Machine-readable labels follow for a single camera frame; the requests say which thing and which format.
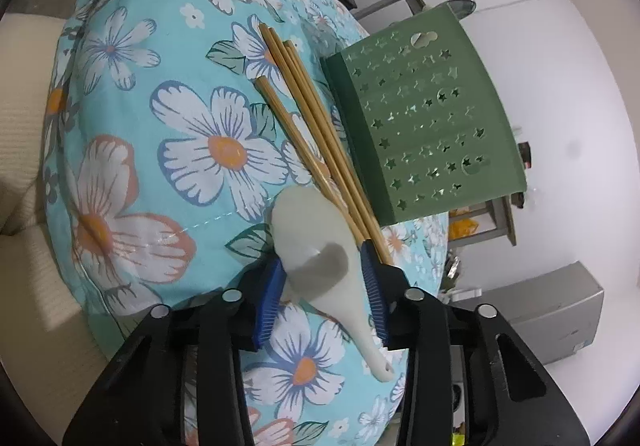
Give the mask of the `bamboo chopstick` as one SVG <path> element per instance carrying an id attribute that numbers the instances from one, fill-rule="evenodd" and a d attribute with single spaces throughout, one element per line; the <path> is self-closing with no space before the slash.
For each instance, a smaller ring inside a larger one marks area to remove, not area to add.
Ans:
<path id="1" fill-rule="evenodd" d="M 326 108 L 322 105 L 320 96 L 311 81 L 311 78 L 303 65 L 302 60 L 297 53 L 295 46 L 291 41 L 283 43 L 285 54 L 291 57 L 295 68 L 296 78 L 303 80 L 303 88 L 306 102 L 309 106 L 314 120 L 319 125 L 324 141 L 328 144 L 329 152 L 337 165 L 338 174 L 345 183 L 347 194 L 349 196 L 349 207 L 358 213 L 359 221 L 366 229 L 367 235 L 373 240 L 381 260 L 387 265 L 393 265 L 394 261 L 390 256 L 386 240 L 380 229 L 380 225 L 372 214 L 366 195 L 363 193 L 362 187 L 356 177 L 352 165 L 349 163 L 344 147 L 334 130 Z"/>
<path id="2" fill-rule="evenodd" d="M 300 115 L 311 134 L 318 154 L 311 151 L 302 132 L 293 121 L 293 114 L 286 110 L 266 78 L 255 82 L 258 92 L 264 96 L 274 112 L 286 136 L 297 152 L 298 158 L 306 166 L 312 179 L 344 216 L 352 231 L 356 244 L 371 240 L 378 257 L 385 264 L 392 264 L 386 240 L 380 226 L 368 208 L 366 197 L 355 172 L 348 163 L 343 145 L 337 137 L 326 108 L 320 102 L 314 84 L 291 42 L 283 42 L 277 32 L 266 24 L 259 26 L 272 60 L 277 64 L 284 82 L 294 98 Z"/>
<path id="3" fill-rule="evenodd" d="M 368 237 L 373 241 L 382 262 L 393 265 L 394 261 L 390 256 L 382 230 L 372 214 L 346 151 L 330 122 L 329 114 L 322 105 L 314 84 L 311 83 L 308 71 L 291 42 L 284 43 L 284 50 L 284 56 L 300 91 L 298 108 L 309 124 L 309 131 L 314 136 L 322 158 L 341 193 L 341 198 L 346 202 L 348 220 L 356 225 L 360 239 Z"/>
<path id="4" fill-rule="evenodd" d="M 348 213 L 359 230 L 360 239 L 371 238 L 378 250 L 384 251 L 384 239 L 378 223 L 364 201 L 361 187 L 347 162 L 346 154 L 332 125 L 329 114 L 320 102 L 310 75 L 291 42 L 283 42 L 276 30 L 261 22 L 259 31 L 277 63 L 285 83 L 296 101 L 320 154 L 326 162 L 331 177 L 348 206 Z"/>

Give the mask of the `white plastic rice paddle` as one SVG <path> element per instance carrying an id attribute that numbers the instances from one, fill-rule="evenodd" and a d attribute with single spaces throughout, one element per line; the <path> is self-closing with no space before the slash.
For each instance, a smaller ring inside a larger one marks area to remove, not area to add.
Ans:
<path id="1" fill-rule="evenodd" d="M 274 199 L 270 228 L 293 291 L 346 330 L 376 380 L 392 380 L 370 330 L 360 252 L 343 212 L 317 189 L 290 186 Z"/>

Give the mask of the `bamboo chopstick angled apart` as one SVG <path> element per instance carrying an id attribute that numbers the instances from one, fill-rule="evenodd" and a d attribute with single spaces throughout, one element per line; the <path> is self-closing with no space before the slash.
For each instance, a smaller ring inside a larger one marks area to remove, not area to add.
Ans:
<path id="1" fill-rule="evenodd" d="M 267 104 L 276 115 L 280 125 L 284 128 L 288 139 L 293 144 L 298 158 L 302 160 L 304 166 L 309 171 L 310 175 L 314 179 L 314 182 L 320 188 L 320 192 L 324 195 L 328 200 L 330 200 L 334 206 L 341 212 L 343 218 L 345 219 L 350 231 L 352 232 L 352 236 L 354 236 L 357 247 L 360 247 L 364 241 L 362 231 L 359 229 L 358 225 L 354 222 L 352 217 L 350 216 L 348 210 L 344 207 L 344 204 L 341 202 L 339 196 L 335 195 L 333 188 L 330 185 L 329 180 L 322 173 L 319 161 L 314 158 L 314 155 L 310 151 L 310 148 L 306 144 L 306 140 L 304 140 L 302 134 L 300 134 L 299 130 L 294 125 L 291 120 L 290 115 L 280 102 L 280 99 L 273 88 L 271 87 L 269 81 L 261 76 L 255 81 L 255 86 L 260 91 L 260 94 L 264 96 Z"/>

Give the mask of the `wooden top metal table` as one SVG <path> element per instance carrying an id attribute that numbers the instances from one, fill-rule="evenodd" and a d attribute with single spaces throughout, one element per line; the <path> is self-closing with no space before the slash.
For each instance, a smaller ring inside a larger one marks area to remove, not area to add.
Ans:
<path id="1" fill-rule="evenodd" d="M 424 0 L 379 0 L 367 7 L 358 8 L 355 13 L 352 14 L 356 20 L 363 20 L 367 16 L 375 14 L 384 8 L 390 7 L 394 4 L 405 2 L 409 7 L 410 13 L 413 15 L 420 14 L 424 10 L 428 9 L 428 6 Z"/>

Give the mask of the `spoon standing in holder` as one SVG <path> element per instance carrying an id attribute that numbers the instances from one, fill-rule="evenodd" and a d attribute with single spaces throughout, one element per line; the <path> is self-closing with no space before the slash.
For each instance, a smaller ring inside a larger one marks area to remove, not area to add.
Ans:
<path id="1" fill-rule="evenodd" d="M 476 11 L 476 2 L 473 0 L 448 0 L 445 4 L 457 20 L 469 17 Z"/>

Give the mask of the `yellow plastic bag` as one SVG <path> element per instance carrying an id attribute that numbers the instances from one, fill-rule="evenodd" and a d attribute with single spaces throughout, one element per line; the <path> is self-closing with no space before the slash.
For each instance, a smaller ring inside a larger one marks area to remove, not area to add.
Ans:
<path id="1" fill-rule="evenodd" d="M 465 208 L 449 212 L 448 240 L 459 240 L 474 235 L 477 232 L 478 221 L 470 216 L 471 209 Z"/>

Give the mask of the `green perforated utensil holder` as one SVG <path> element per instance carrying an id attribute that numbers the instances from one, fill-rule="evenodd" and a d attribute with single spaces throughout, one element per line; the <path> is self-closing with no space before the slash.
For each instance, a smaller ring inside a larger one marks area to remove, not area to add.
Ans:
<path id="1" fill-rule="evenodd" d="M 378 224 L 525 192 L 502 102 L 449 5 L 324 58 L 322 69 Z"/>

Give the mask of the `floral turquoise tablecloth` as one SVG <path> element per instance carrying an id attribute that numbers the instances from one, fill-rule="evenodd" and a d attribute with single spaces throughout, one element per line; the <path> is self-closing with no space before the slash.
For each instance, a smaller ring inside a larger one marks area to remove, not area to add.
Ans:
<path id="1" fill-rule="evenodd" d="M 155 305 L 180 310 L 236 284 L 272 251 L 277 194 L 316 186 L 255 80 L 331 176 L 262 24 L 295 46 L 350 152 L 320 60 L 368 34 L 337 0 L 76 0 L 58 39 L 46 217 L 58 270 L 107 360 Z M 367 307 L 372 344 L 394 370 L 378 382 L 337 322 L 288 286 L 281 300 L 270 342 L 240 353 L 254 444 L 393 445 L 407 351 L 384 348 Z M 98 403 L 73 444 L 198 445 L 196 350 L 167 416 L 181 410 L 180 429 L 152 421 L 160 394 L 137 396 L 151 384 L 142 374 L 116 396 L 124 408 Z"/>

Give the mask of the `grey refrigerator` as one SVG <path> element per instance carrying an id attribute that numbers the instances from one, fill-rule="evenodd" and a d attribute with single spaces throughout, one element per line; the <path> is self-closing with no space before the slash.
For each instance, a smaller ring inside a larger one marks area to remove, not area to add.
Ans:
<path id="1" fill-rule="evenodd" d="M 604 289 L 575 262 L 550 273 L 483 292 L 464 292 L 454 305 L 494 306 L 545 365 L 577 354 L 596 337 Z"/>

